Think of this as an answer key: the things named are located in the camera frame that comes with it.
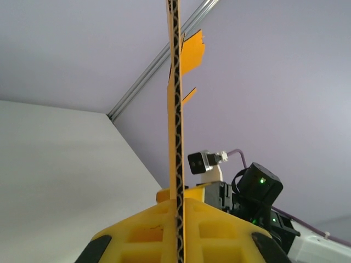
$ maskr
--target metal ceiling track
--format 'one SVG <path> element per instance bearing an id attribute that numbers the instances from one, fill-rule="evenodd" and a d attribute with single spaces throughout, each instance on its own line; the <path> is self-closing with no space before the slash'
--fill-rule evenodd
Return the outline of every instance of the metal ceiling track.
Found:
<path id="1" fill-rule="evenodd" d="M 204 0 L 190 18 L 182 26 L 182 33 L 190 34 L 191 31 L 199 24 L 199 22 L 208 14 L 208 12 L 218 3 L 219 0 Z M 169 43 L 161 50 L 161 52 L 155 57 L 151 64 L 146 68 L 143 74 L 134 82 L 134 84 L 125 93 L 122 99 L 107 114 L 112 122 L 114 122 L 121 113 L 127 108 L 127 106 L 135 99 L 136 95 L 145 87 L 146 83 L 156 73 L 156 71 L 163 65 L 163 63 L 171 55 Z"/>

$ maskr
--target yellow plastic base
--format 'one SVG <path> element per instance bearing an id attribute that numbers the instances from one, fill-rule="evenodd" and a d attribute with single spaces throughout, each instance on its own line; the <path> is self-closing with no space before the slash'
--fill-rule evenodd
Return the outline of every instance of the yellow plastic base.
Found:
<path id="1" fill-rule="evenodd" d="M 175 200 L 167 200 L 106 228 L 112 240 L 100 263 L 176 262 Z M 185 202 L 187 263 L 264 263 L 251 233 L 269 233 L 193 198 Z"/>

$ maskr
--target ceiling rail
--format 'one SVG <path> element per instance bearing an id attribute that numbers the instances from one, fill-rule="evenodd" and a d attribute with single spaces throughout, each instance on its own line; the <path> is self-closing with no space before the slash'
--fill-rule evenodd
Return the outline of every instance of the ceiling rail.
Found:
<path id="1" fill-rule="evenodd" d="M 207 15 L 207 13 L 217 4 L 219 0 L 204 0 L 190 18 L 182 26 L 182 33 L 189 34 L 191 30 Z M 126 107 L 132 102 L 132 100 L 138 95 L 138 93 L 145 87 L 146 83 L 155 74 L 155 72 L 162 66 L 162 64 L 171 55 L 169 43 L 161 50 L 161 52 L 155 57 L 151 64 L 146 70 L 140 75 L 140 77 L 134 82 L 134 84 L 128 89 L 122 99 L 107 114 L 109 119 L 114 122 Z"/>

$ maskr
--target purple cable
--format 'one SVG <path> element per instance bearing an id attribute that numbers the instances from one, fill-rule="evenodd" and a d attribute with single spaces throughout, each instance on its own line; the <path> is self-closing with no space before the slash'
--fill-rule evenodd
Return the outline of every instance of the purple cable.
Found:
<path id="1" fill-rule="evenodd" d="M 247 168 L 247 165 L 246 165 L 244 153 L 243 153 L 240 149 L 235 149 L 235 150 L 232 150 L 232 151 L 230 151 L 230 152 L 227 152 L 227 155 L 228 155 L 228 157 L 229 157 L 229 156 L 231 156 L 231 155 L 233 155 L 233 154 L 235 154 L 235 153 L 237 153 L 237 152 L 240 154 L 241 160 L 242 160 L 242 164 L 244 165 L 244 168 L 246 169 L 246 168 Z M 323 231 L 321 231 L 321 230 L 315 228 L 314 226 L 309 225 L 308 223 L 302 221 L 301 219 L 296 218 L 295 216 L 290 215 L 290 214 L 288 214 L 287 212 L 284 212 L 284 211 L 282 211 L 282 210 L 280 210 L 280 209 L 278 209 L 278 208 L 276 208 L 276 207 L 272 207 L 272 208 L 273 208 L 273 210 L 275 210 L 276 212 L 278 212 L 278 213 L 280 213 L 280 214 L 282 214 L 282 215 L 285 215 L 286 217 L 288 217 L 288 218 L 294 220 L 295 222 L 299 223 L 300 225 L 302 225 L 302 226 L 304 226 L 304 227 L 310 229 L 312 232 L 316 233 L 317 235 L 320 235 L 320 236 L 322 236 L 322 237 L 325 236 L 325 233 L 324 233 Z M 334 242 L 336 242 L 336 243 L 339 243 L 339 244 L 341 244 L 341 245 L 345 245 L 346 247 L 350 247 L 350 248 L 351 248 L 351 242 L 342 240 L 342 239 L 337 238 L 337 237 L 334 237 L 334 236 L 329 236 L 328 239 L 329 239 L 329 240 L 332 240 L 332 241 L 334 241 Z"/>

